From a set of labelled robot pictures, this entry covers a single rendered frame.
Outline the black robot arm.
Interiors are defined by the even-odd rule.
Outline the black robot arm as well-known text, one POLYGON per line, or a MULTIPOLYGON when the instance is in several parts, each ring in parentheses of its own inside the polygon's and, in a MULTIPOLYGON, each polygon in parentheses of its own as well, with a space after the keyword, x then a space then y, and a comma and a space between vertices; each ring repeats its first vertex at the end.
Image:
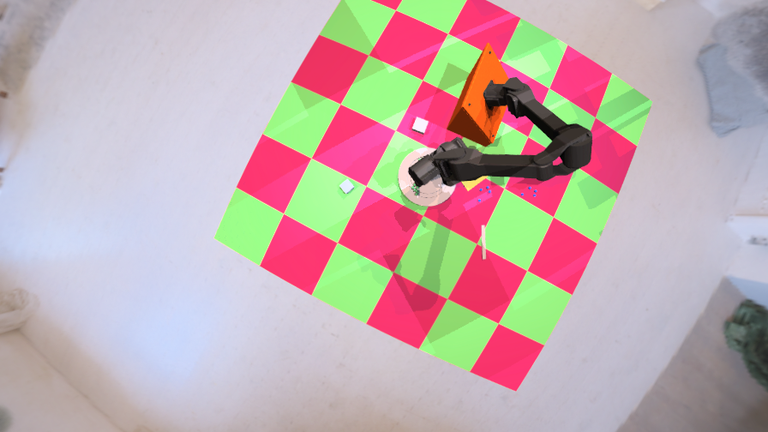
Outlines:
POLYGON ((536 100, 531 88, 517 77, 505 84, 490 80, 483 91, 487 106, 507 106, 510 114, 528 117, 552 142, 537 155, 485 154, 466 148, 459 137, 442 142, 434 155, 426 154, 409 168, 420 185, 441 176, 448 187, 480 177, 536 178, 547 181, 567 176, 591 161, 592 132, 579 124, 567 124, 536 100), (562 162, 554 165, 553 161, 562 162))

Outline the white round tray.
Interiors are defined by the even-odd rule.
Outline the white round tray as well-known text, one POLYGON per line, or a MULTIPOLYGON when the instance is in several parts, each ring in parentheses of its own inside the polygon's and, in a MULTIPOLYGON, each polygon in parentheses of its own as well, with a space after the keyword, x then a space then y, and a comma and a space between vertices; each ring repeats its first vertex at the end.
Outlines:
MULTIPOLYGON (((434 148, 418 148, 404 159, 399 168, 399 186, 402 192, 410 201, 420 206, 431 207, 438 205, 444 202, 456 188, 456 184, 451 188, 444 185, 440 175, 432 178, 426 185, 419 187, 418 195, 415 195, 416 191, 411 188, 415 182, 408 173, 409 168, 416 164, 418 159, 421 159, 426 154, 430 155, 435 150, 434 148)), ((416 189, 416 186, 414 187, 416 189)))

